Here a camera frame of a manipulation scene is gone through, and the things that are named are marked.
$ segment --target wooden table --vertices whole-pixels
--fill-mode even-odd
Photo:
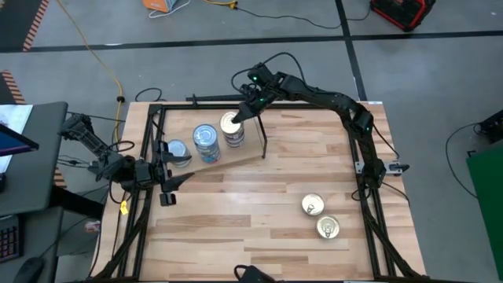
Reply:
[[[391,142],[383,105],[365,106]],[[136,143],[126,152],[132,156],[139,156],[148,108],[149,103],[130,105],[123,140]],[[194,128],[224,111],[170,110],[165,130]],[[161,207],[160,188],[155,189],[141,280],[233,280],[237,264],[256,265],[278,280],[373,279],[360,204],[351,199],[357,185],[347,132],[338,115],[317,109],[268,109],[262,119],[269,140],[266,159],[196,174],[181,187],[173,207]],[[374,141],[381,159],[394,159],[377,135]],[[386,177],[385,182],[404,190],[401,178]],[[112,193],[117,199],[123,191],[114,185]],[[340,221],[336,239],[316,234],[316,218],[305,215],[300,206],[307,193],[320,194],[324,214]],[[386,186],[380,195],[391,242],[415,271],[424,274],[406,201]],[[112,255],[118,211],[117,204],[107,202],[94,274]],[[117,246],[126,218],[120,220]],[[132,271],[135,246],[126,274]],[[386,274],[378,241],[376,246],[381,273]]]

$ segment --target computer mouse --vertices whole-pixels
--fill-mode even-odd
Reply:
[[[43,267],[43,259],[38,257],[28,259],[17,271],[13,283],[37,283]]]

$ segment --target can lid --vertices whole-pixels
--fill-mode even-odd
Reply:
[[[237,133],[241,128],[241,123],[233,123],[233,119],[236,116],[235,112],[227,112],[220,118],[220,128],[226,134]]]
[[[325,208],[325,203],[316,193],[310,193],[302,199],[302,209],[308,215],[320,215],[323,208]]]
[[[187,153],[187,147],[185,146],[185,143],[180,140],[170,140],[167,143],[167,149],[170,151],[170,153],[173,153],[174,156],[185,156]]]
[[[212,125],[203,124],[194,130],[193,137],[198,145],[213,145],[217,141],[217,130]]]
[[[316,222],[316,231],[324,239],[333,239],[340,231],[339,221],[331,215],[322,216]]]

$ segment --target yellow tag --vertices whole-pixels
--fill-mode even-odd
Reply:
[[[120,213],[126,215],[129,211],[127,210],[127,201],[123,201],[120,203]]]

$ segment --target computer screen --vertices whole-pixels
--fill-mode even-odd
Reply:
[[[37,149],[39,149],[37,143],[0,124],[0,156],[25,153]]]

